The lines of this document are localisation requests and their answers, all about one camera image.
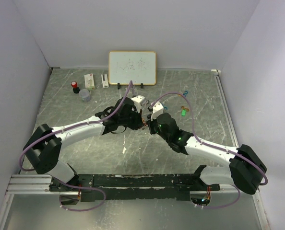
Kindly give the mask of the red S carabiner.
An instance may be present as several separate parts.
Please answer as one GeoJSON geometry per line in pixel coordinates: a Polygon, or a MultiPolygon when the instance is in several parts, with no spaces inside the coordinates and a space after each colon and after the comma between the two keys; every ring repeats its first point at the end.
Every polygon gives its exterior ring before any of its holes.
{"type": "Polygon", "coordinates": [[[142,122],[143,122],[142,130],[144,130],[147,127],[147,123],[144,118],[142,118],[142,122]]]}

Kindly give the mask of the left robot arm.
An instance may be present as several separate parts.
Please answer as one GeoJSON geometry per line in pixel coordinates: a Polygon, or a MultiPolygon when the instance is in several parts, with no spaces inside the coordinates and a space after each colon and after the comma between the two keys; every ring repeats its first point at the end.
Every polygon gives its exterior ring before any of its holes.
{"type": "Polygon", "coordinates": [[[37,174],[48,174],[61,181],[67,191],[78,187],[79,176],[69,165],[59,159],[60,151],[76,142],[89,137],[116,133],[119,127],[138,130],[143,127],[143,96],[119,99],[94,116],[71,125],[49,127],[39,126],[27,142],[24,150],[26,157],[37,174]]]}

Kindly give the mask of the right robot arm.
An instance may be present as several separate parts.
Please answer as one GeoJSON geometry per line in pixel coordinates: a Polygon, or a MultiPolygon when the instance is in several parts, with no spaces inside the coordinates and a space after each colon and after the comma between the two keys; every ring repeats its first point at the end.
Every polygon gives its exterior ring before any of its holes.
{"type": "Polygon", "coordinates": [[[253,195],[262,185],[267,168],[254,150],[248,145],[229,147],[196,138],[193,133],[180,129],[168,113],[148,115],[147,125],[151,134],[158,134],[177,153],[202,156],[224,167],[217,173],[205,167],[192,180],[193,187],[204,190],[209,184],[232,184],[242,192],[253,195]]]}

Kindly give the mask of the green tag key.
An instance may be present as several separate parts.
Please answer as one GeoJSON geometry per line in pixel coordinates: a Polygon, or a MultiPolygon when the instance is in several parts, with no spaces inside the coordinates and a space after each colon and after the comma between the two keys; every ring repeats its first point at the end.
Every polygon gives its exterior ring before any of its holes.
{"type": "Polygon", "coordinates": [[[181,116],[185,116],[185,115],[186,115],[186,113],[187,113],[187,111],[186,111],[186,110],[182,110],[182,111],[181,111],[181,116]]]}

